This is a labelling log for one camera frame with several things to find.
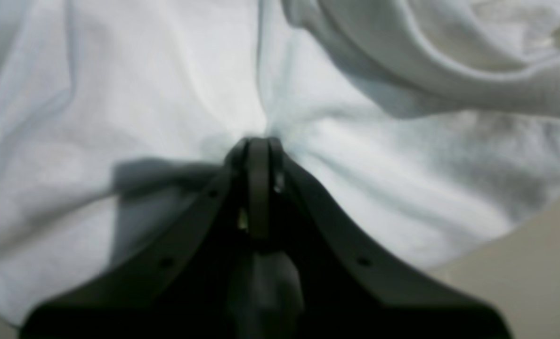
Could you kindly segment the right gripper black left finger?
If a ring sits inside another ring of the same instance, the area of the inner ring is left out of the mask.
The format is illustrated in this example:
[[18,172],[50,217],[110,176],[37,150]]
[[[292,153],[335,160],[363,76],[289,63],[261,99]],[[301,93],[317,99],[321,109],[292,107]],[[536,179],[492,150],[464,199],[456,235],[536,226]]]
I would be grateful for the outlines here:
[[242,339],[247,272],[262,246],[262,140],[244,138],[222,167],[189,165],[196,190],[151,244],[32,311],[22,339]]

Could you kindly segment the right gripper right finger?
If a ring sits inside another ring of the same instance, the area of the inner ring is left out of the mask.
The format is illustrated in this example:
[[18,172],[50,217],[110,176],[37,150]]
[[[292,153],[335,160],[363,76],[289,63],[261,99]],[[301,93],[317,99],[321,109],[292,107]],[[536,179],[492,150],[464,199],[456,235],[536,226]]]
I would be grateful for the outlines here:
[[259,140],[267,216],[259,239],[295,265],[304,299],[295,339],[510,339],[488,303],[378,245],[276,138]]

